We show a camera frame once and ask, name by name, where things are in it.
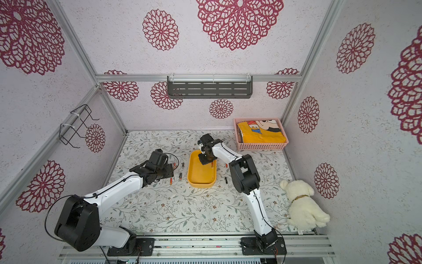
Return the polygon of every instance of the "aluminum frame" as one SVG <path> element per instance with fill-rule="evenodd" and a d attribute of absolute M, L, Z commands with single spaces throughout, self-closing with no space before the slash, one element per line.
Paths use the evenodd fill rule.
<path fill-rule="evenodd" d="M 91 90 L 85 95 L 77 107 L 84 104 L 89 104 L 91 99 L 97 94 L 98 88 L 93 86 Z M 82 108 L 77 110 L 80 114 L 83 111 Z M 78 118 L 75 114 L 69 114 L 68 117 L 62 121 L 64 124 L 71 124 Z M 33 177 L 39 172 L 40 168 L 44 165 L 48 157 L 54 152 L 58 144 L 61 144 L 59 139 L 60 124 L 58 124 L 53 134 L 46 140 L 43 146 L 35 153 L 35 155 L 28 161 L 25 167 L 13 178 L 12 182 L 8 187 L 0 193 L 0 216 L 5 212 L 7 206 L 13 203 L 22 189 L 28 186 Z"/>
<path fill-rule="evenodd" d="M 91 82 L 94 85 L 100 86 L 100 83 L 97 81 L 97 78 L 95 76 L 96 70 L 93 64 L 91 63 L 91 61 L 89 60 L 89 57 L 87 53 L 85 52 L 84 47 L 79 41 L 75 30 L 70 24 L 69 19 L 63 10 L 63 7 L 60 5 L 58 0 L 46 0 L 46 3 L 48 7 L 50 8 L 51 12 L 53 13 L 54 17 L 56 18 L 57 22 L 59 23 L 66 39 L 70 42 L 70 46 L 73 48 L 76 56 L 80 60 Z M 118 114 L 116 107 L 113 105 L 110 98 L 108 97 L 108 94 L 105 94 L 105 96 L 103 96 L 103 99 L 105 100 L 106 106 L 108 110 L 110 111 L 111 115 L 113 116 L 114 120 L 116 121 L 117 125 L 120 127 L 120 129 L 124 133 L 126 133 L 126 127 L 120 115 Z"/>
<path fill-rule="evenodd" d="M 109 166 L 108 166 L 108 168 L 105 172 L 105 177 L 104 177 L 104 179 L 103 179 L 103 181 L 101 182 L 101 185 L 100 185 L 101 188 L 108 185 L 108 181 L 110 180 L 110 178 L 113 174 L 114 167 L 116 167 L 117 161 L 119 160 L 120 153 L 123 150 L 123 147 L 124 147 L 124 144 L 126 143 L 126 140 L 127 140 L 127 135 L 124 134 L 122 136 L 120 143 L 119 143 L 119 146 L 117 147 L 116 152 L 113 155 L 113 159 L 111 160 L 111 162 L 110 162 L 110 164 L 109 164 Z"/>
<path fill-rule="evenodd" d="M 322 52 L 322 49 L 325 43 L 328 40 L 328 37 L 333 29 L 334 22 L 337 20 L 340 15 L 340 11 L 343 7 L 345 0 L 332 0 L 328 11 L 325 14 L 324 20 L 319 28 L 318 34 L 312 44 L 311 51 L 309 52 L 308 57 L 306 58 L 305 65 L 301 71 L 302 79 L 297 83 L 296 87 L 293 89 L 292 94 L 290 95 L 287 106 L 284 109 L 283 115 L 281 116 L 281 123 L 285 125 L 290 118 L 293 109 L 297 106 L 298 100 L 303 92 L 303 87 L 305 87 L 313 68 L 317 63 L 317 59 Z"/>
<path fill-rule="evenodd" d="M 344 3 L 344 0 L 332 0 L 330 7 L 328 9 L 328 12 L 326 13 L 326 16 L 324 18 L 324 21 L 320 27 L 320 30 L 318 31 L 317 38 L 315 39 L 312 49 L 306 59 L 305 65 L 301 71 L 301 75 L 277 75 L 277 74 L 233 74 L 233 75 L 216 75 L 216 74 L 188 74 L 188 75 L 172 75 L 172 74 L 126 74 L 126 75 L 107 75 L 107 74 L 96 74 L 95 69 L 90 62 L 85 50 L 83 49 L 83 46 L 81 45 L 79 39 L 76 36 L 76 33 L 74 32 L 69 20 L 66 17 L 66 14 L 64 13 L 61 5 L 57 0 L 46 0 L 47 5 L 51 9 L 53 15 L 55 16 L 56 20 L 60 24 L 64 35 L 69 40 L 72 48 L 75 50 L 77 57 L 80 59 L 84 69 L 86 70 L 88 76 L 90 77 L 93 84 L 98 85 L 100 82 L 111 82 L 111 81 L 135 81 L 135 82 L 165 82 L 167 81 L 167 76 L 172 76 L 174 81 L 245 81 L 247 80 L 248 76 L 252 75 L 255 82 L 297 82 L 298 85 L 293 90 L 292 95 L 290 96 L 288 105 L 282 115 L 282 123 L 285 123 L 289 117 L 291 116 L 291 111 L 294 109 L 294 107 L 297 105 L 297 100 L 301 95 L 301 90 L 305 86 L 306 82 L 309 79 L 310 72 L 312 71 L 313 67 L 316 64 L 317 57 L 321 53 L 322 47 L 324 43 L 326 42 L 328 35 L 333 27 L 333 23 L 338 17 L 341 7 Z M 98 91 L 97 87 L 93 87 L 90 92 L 84 97 L 82 102 L 79 104 L 82 105 L 84 103 L 89 103 L 90 99 L 96 94 Z M 110 110 L 114 120 L 118 124 L 119 127 L 121 127 L 122 131 L 126 132 L 126 128 L 124 127 L 124 123 L 122 122 L 118 112 L 116 111 L 114 105 L 112 104 L 110 98 L 107 94 L 104 95 L 103 93 L 103 99 L 106 103 L 107 108 Z M 64 123 L 70 122 L 71 119 L 76 118 L 76 115 L 70 115 L 67 119 L 65 119 Z M 46 141 L 46 143 L 41 147 L 41 149 L 36 153 L 36 155 L 28 162 L 28 164 L 22 169 L 22 171 L 18 174 L 17 177 L 13 180 L 13 182 L 10 184 L 10 186 L 5 190 L 5 192 L 1 193 L 0 195 L 0 215 L 4 212 L 8 204 L 15 200 L 16 197 L 19 195 L 20 190 L 26 186 L 29 182 L 28 175 L 35 175 L 39 168 L 45 163 L 45 159 L 52 153 L 52 151 L 55 149 L 56 145 L 59 143 L 58 137 L 58 129 L 53 133 L 53 135 Z M 237 241 L 240 241 L 240 237 L 244 237 L 247 235 L 238 234 L 237 235 Z M 170 242 L 169 245 L 171 245 L 171 242 L 173 239 L 177 241 L 177 239 L 180 239 L 179 236 L 177 237 L 170 237 L 166 236 L 163 238 L 162 236 L 153 236 L 154 238 L 160 238 L 165 239 L 162 242 L 160 240 L 160 243 L 163 245 Z M 297 236 L 297 237 L 291 237 L 291 235 L 285 235 L 284 238 L 292 238 L 291 241 L 300 241 L 304 239 L 309 240 L 315 240 L 316 239 L 326 239 L 323 243 L 326 249 L 321 248 L 321 244 L 318 244 L 318 241 L 316 241 L 316 244 L 310 243 L 310 245 L 304 245 L 301 244 L 298 247 L 297 244 L 289 244 L 286 242 L 286 245 L 289 247 L 288 249 L 288 255 L 287 257 L 304 257 L 304 256 L 322 256 L 322 257 L 333 257 L 334 252 L 332 251 L 331 245 L 329 244 L 329 240 L 327 236 L 323 235 L 311 235 L 311 237 L 308 237 L 307 235 L 303 236 Z M 206 250 L 202 248 L 157 248 L 154 250 L 154 252 L 158 252 L 162 255 L 160 255 L 161 258 L 165 257 L 171 257 L 171 258 L 178 258 L 179 256 L 183 256 L 186 258 L 187 253 L 189 253 L 191 258 L 196 258 L 198 255 L 202 255 L 207 258 L 217 258 L 222 257 L 222 249 L 224 251 L 224 256 L 233 256 L 237 255 L 238 257 L 242 257 L 241 249 L 237 244 L 233 244 L 232 247 L 223 247 L 223 248 L 216 248 L 217 245 L 212 244 L 211 247 L 214 248 L 207 248 Z M 73 248 L 64 247 L 62 250 L 62 254 L 60 255 L 60 258 L 66 258 L 66 256 L 69 256 L 69 253 L 75 254 L 75 256 L 86 258 L 86 256 L 89 256 L 90 259 L 92 258 L 98 258 L 98 256 L 102 256 L 102 252 L 99 248 L 93 248 L 89 249 L 84 252 L 77 252 Z"/>
<path fill-rule="evenodd" d="M 240 246 L 242 237 L 255 235 L 196 235 L 196 236 L 138 236 L 154 238 L 155 247 L 152 256 L 143 259 L 194 259 L 194 258 L 273 258 L 274 255 L 244 256 Z M 286 258 L 298 257 L 335 257 L 334 250 L 327 235 L 283 235 L 286 244 Z M 58 259 L 98 259 L 103 253 L 99 247 L 91 247 L 79 252 L 71 246 L 65 246 Z M 132 257 L 108 257 L 112 259 L 131 259 Z"/>
<path fill-rule="evenodd" d="M 98 82 L 299 82 L 301 75 L 288 74 L 97 74 Z"/>

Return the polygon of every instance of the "leaf pattern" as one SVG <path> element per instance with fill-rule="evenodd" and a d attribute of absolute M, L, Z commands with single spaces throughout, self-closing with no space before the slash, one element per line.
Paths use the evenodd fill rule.
<path fill-rule="evenodd" d="M 173 184 L 161 180 L 124 197 L 107 210 L 102 224 L 124 226 L 140 234 L 145 232 L 245 232 L 253 231 L 253 220 L 242 195 L 233 187 L 230 170 L 217 160 L 217 180 L 207 189 L 193 188 L 187 181 L 190 154 L 206 133 L 224 139 L 236 149 L 234 131 L 133 131 L 128 134 L 110 182 L 122 177 L 130 168 L 147 160 L 161 148 L 179 159 Z M 291 180 L 282 152 L 240 151 L 250 154 L 261 177 L 260 189 L 265 210 L 272 225 L 280 231 L 296 231 L 286 221 L 289 202 L 279 187 L 282 179 Z M 169 155 L 169 162 L 176 162 Z"/>

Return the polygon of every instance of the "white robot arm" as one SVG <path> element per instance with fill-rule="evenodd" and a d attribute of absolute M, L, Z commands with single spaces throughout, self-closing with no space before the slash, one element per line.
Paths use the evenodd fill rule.
<path fill-rule="evenodd" d="M 101 225 L 99 216 L 128 194 L 157 180 L 173 177 L 173 166 L 167 161 L 168 156 L 157 149 L 149 160 L 131 168 L 117 181 L 83 197 L 69 197 L 54 233 L 78 251 L 92 246 L 112 246 L 121 248 L 121 256 L 134 254 L 136 234 L 124 227 Z"/>
<path fill-rule="evenodd" d="M 260 177 L 250 155 L 241 155 L 228 148 L 220 139 L 205 134 L 198 141 L 202 154 L 199 160 L 203 165 L 220 158 L 229 165 L 233 185 L 246 199 L 254 220 L 257 247 L 263 252 L 277 242 L 277 233 L 271 226 L 259 189 Z"/>
<path fill-rule="evenodd" d="M 209 134 L 201 137 L 199 159 L 203 165 L 222 159 L 229 165 L 233 185 L 247 200 L 254 221 L 256 246 L 264 252 L 277 242 L 277 234 L 262 204 L 259 190 L 260 177 L 250 155 L 240 155 L 229 149 L 220 139 Z M 119 180 L 83 197 L 73 195 L 63 206 L 54 233 L 78 251 L 91 246 L 112 246 L 119 256 L 137 253 L 136 234 L 124 227 L 100 224 L 99 216 L 130 193 L 156 180 L 173 177 L 173 166 L 168 156 L 158 149 L 148 161 L 133 167 Z"/>

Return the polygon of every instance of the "cartoon print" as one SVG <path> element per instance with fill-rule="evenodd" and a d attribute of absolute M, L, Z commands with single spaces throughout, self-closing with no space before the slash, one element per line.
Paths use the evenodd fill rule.
<path fill-rule="evenodd" d="M 258 126 L 257 122 L 255 122 L 255 121 L 248 121 L 248 125 L 249 125 L 249 127 L 251 128 L 251 130 L 253 132 L 262 134 L 261 133 L 261 130 L 260 130 L 260 127 Z"/>
<path fill-rule="evenodd" d="M 277 121 L 273 120 L 264 120 L 264 121 L 257 121 L 258 126 L 264 130 L 270 132 L 281 132 L 279 125 L 277 125 Z"/>
<path fill-rule="evenodd" d="M 269 132 L 281 132 L 275 120 L 248 121 L 247 123 L 253 132 L 259 134 L 262 134 L 261 129 Z"/>

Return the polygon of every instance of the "yellow tray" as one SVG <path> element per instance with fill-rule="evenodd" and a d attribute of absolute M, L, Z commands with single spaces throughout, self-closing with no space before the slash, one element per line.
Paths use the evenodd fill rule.
<path fill-rule="evenodd" d="M 217 161 L 202 165 L 198 157 L 200 153 L 200 150 L 195 150 L 190 154 L 187 180 L 192 187 L 210 188 L 217 178 Z"/>

